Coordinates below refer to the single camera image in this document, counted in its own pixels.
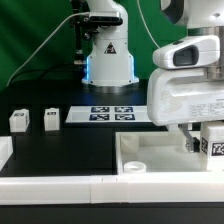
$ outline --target green backdrop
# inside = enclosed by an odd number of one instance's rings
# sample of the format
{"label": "green backdrop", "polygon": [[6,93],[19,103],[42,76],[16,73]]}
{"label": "green backdrop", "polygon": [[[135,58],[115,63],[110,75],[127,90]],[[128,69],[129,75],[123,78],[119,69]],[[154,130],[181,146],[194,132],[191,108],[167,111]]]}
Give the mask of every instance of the green backdrop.
{"label": "green backdrop", "polygon": [[[150,31],[158,44],[164,46],[184,37],[186,31],[183,27],[174,26],[166,20],[159,11],[159,1],[140,0],[140,3]],[[156,47],[143,26],[136,0],[117,2],[128,11],[129,50],[135,57],[136,75],[141,79],[147,79],[155,69],[152,53]],[[69,0],[0,1],[0,90],[5,87],[11,74],[71,14]],[[74,40],[74,31],[67,23],[24,70],[46,69],[55,64],[73,61]],[[86,42],[84,45],[85,54],[88,54],[91,45]]]}

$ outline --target white cable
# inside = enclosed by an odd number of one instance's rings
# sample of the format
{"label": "white cable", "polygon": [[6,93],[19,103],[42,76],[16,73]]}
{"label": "white cable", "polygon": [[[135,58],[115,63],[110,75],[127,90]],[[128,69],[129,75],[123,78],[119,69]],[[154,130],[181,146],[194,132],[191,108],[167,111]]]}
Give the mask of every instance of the white cable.
{"label": "white cable", "polygon": [[58,32],[58,30],[71,18],[75,17],[75,16],[80,16],[80,15],[88,15],[89,12],[86,13],[77,13],[77,14],[73,14],[69,17],[67,17],[54,31],[53,33],[33,52],[33,54],[19,67],[16,69],[16,71],[11,75],[11,77],[9,78],[9,81],[7,83],[7,87],[10,85],[12,79],[14,78],[14,76],[21,70],[23,69],[32,59],[33,57],[44,47],[44,45]]}
{"label": "white cable", "polygon": [[156,43],[155,39],[153,38],[151,32],[149,31],[149,29],[148,29],[148,27],[147,27],[147,24],[146,24],[146,22],[145,22],[145,18],[144,18],[144,16],[143,16],[143,13],[142,13],[142,9],[141,9],[141,5],[140,5],[140,3],[139,3],[139,0],[137,0],[137,5],[138,5],[138,10],[139,10],[140,16],[141,16],[141,18],[142,18],[142,22],[143,22],[143,24],[144,24],[144,26],[145,26],[145,28],[146,28],[146,31],[147,31],[148,34],[149,34],[149,37],[151,38],[152,42],[156,45],[156,47],[157,47],[157,48],[160,48],[160,46]]}

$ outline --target table surface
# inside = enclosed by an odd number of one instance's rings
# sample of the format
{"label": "table surface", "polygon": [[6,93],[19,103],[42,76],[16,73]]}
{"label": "table surface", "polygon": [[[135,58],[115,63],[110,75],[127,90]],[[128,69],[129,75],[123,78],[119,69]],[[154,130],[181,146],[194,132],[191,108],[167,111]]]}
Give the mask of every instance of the table surface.
{"label": "table surface", "polygon": [[[115,133],[161,131],[152,123],[64,123],[71,106],[145,105],[147,81],[122,94],[85,90],[71,80],[18,81],[0,92],[0,136],[11,135],[15,109],[30,110],[26,133],[13,134],[14,153],[0,177],[116,174]],[[60,108],[61,130],[44,131],[44,110]],[[0,206],[0,223],[216,223],[224,222],[224,203],[147,203],[104,205]]]}
{"label": "table surface", "polygon": [[[14,153],[0,177],[116,174],[115,132],[159,130],[152,123],[65,123],[71,106],[146,105],[147,82],[120,94],[100,94],[70,80],[19,81],[0,93],[0,136],[13,135]],[[44,111],[60,109],[61,129],[44,131]],[[15,109],[29,109],[26,133],[10,133]]]}

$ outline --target white robot body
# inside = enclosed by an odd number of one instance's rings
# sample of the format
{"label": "white robot body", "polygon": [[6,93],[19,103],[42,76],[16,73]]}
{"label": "white robot body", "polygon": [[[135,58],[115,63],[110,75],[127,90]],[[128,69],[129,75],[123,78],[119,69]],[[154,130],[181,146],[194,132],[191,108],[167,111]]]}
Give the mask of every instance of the white robot body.
{"label": "white robot body", "polygon": [[161,0],[161,8],[190,36],[154,52],[149,118],[158,126],[224,119],[224,1]]}
{"label": "white robot body", "polygon": [[148,116],[158,126],[224,119],[223,82],[204,68],[155,70],[148,85]]}
{"label": "white robot body", "polygon": [[[196,60],[193,64],[189,61],[183,61],[181,65],[181,58],[184,54],[191,53],[184,51],[189,47],[193,47],[192,51],[197,51]],[[198,37],[185,37],[175,43],[169,44],[163,48],[156,50],[153,53],[153,62],[160,68],[164,69],[180,69],[202,67],[210,65],[219,60],[220,57],[220,40],[215,35],[206,35]]]}
{"label": "white robot body", "polygon": [[128,15],[113,0],[87,1],[91,12],[119,12],[120,26],[99,27],[93,36],[93,49],[87,58],[87,75],[84,84],[95,87],[123,87],[138,83],[134,75],[134,59],[128,51]]}
{"label": "white robot body", "polygon": [[173,23],[188,29],[224,24],[223,0],[161,0],[161,9]]}

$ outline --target white block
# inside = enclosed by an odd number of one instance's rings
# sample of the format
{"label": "white block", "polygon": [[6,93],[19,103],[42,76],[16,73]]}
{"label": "white block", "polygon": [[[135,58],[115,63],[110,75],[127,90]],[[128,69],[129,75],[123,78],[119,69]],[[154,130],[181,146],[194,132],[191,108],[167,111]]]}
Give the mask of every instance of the white block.
{"label": "white block", "polygon": [[25,132],[30,123],[29,110],[15,110],[9,118],[11,132]]}
{"label": "white block", "polygon": [[201,151],[207,170],[224,170],[224,123],[222,121],[201,124]]}
{"label": "white block", "polygon": [[9,157],[12,155],[12,138],[0,137],[0,170],[4,167]]}
{"label": "white block", "polygon": [[50,108],[50,109],[45,110],[44,127],[45,127],[45,131],[58,131],[58,130],[60,130],[59,109]]}

